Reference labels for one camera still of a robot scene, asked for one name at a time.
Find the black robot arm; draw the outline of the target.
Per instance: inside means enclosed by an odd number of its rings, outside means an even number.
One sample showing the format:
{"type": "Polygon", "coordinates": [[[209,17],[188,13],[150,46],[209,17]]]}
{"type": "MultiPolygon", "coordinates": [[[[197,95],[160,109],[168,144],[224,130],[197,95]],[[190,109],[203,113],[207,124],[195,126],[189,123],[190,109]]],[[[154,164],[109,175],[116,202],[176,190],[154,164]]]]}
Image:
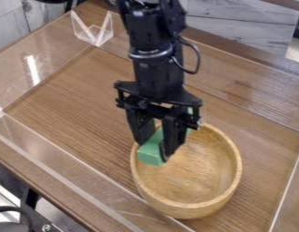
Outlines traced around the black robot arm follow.
{"type": "Polygon", "coordinates": [[[136,143],[148,144],[154,135],[157,155],[169,160],[185,143],[188,130],[200,127],[201,99],[185,88],[182,47],[195,45],[180,33],[186,28],[186,11],[178,0],[117,0],[129,36],[129,58],[136,79],[117,81],[117,106],[125,110],[136,143]]]}

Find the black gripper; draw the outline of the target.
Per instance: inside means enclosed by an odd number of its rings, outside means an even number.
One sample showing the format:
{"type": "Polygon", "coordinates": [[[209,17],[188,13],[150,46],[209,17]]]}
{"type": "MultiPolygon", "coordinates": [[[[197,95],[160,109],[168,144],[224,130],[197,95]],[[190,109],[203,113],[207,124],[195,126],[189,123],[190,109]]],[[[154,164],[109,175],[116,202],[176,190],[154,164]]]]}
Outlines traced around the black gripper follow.
{"type": "MultiPolygon", "coordinates": [[[[196,69],[186,70],[181,54],[149,56],[129,54],[133,62],[136,79],[118,81],[113,84],[118,92],[117,106],[125,110],[129,128],[136,143],[142,145],[154,132],[154,119],[160,120],[176,107],[193,109],[193,116],[200,116],[201,99],[184,88],[185,73],[197,73],[196,69]]],[[[160,152],[166,162],[186,139],[185,123],[173,116],[162,119],[162,141],[160,152]]]]}

